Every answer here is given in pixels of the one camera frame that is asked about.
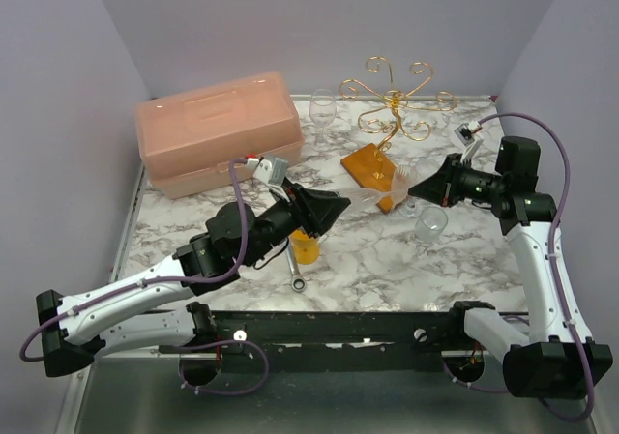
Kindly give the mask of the ribbed clear champagne flute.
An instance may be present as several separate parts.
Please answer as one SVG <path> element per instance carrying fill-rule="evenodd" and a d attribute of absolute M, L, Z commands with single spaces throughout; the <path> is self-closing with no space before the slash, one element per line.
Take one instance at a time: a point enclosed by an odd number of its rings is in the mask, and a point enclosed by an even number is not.
<path fill-rule="evenodd" d="M 348 209 L 351 212 L 361 212 L 377 205 L 385 198 L 389 198 L 393 206 L 399 204 L 407 197 L 410 187 L 411 170 L 408 167 L 396 168 L 388 191 L 375 188 L 346 188 L 339 189 L 338 195 L 350 201 Z"/>

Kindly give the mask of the yellow plastic wine glass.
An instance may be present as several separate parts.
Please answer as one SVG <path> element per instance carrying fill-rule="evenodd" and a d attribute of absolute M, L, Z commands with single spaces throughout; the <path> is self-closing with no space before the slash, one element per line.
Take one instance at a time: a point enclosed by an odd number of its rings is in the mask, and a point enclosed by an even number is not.
<path fill-rule="evenodd" d="M 290 236 L 294 258 L 299 264 L 310 265 L 320 255 L 318 240 L 305 234 L 302 230 L 294 231 Z"/>

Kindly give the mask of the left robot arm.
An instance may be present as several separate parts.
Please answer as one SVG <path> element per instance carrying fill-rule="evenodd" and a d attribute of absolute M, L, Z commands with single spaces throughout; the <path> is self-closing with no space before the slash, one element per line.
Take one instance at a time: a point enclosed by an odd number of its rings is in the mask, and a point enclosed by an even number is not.
<path fill-rule="evenodd" d="M 328 232 L 351 205 L 327 190 L 285 180 L 274 204 L 256 215 L 242 200 L 222 206 L 176 252 L 146 271 L 86 293 L 64 296 L 47 290 L 36 298 L 44 371 L 50 378 L 92 364 L 115 344 L 130 346 L 131 320 L 154 308 L 216 291 L 239 278 L 296 230 L 312 238 Z"/>

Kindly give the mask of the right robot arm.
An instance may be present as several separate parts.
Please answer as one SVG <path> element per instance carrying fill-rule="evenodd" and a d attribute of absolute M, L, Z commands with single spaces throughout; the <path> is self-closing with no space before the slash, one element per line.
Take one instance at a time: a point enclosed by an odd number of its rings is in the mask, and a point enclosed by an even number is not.
<path fill-rule="evenodd" d="M 495 170 L 476 170 L 461 154 L 449 154 L 436 173 L 409 195 L 441 207 L 469 199 L 488 204 L 516 258 L 528 309 L 529 330 L 518 331 L 487 304 L 463 307 L 445 325 L 458 349 L 479 342 L 502 365 L 516 397 L 584 398 L 613 363 L 610 348 L 595 342 L 577 310 L 561 257 L 561 233 L 553 226 L 554 199 L 536 190 L 541 149 L 528 138 L 501 140 Z"/>

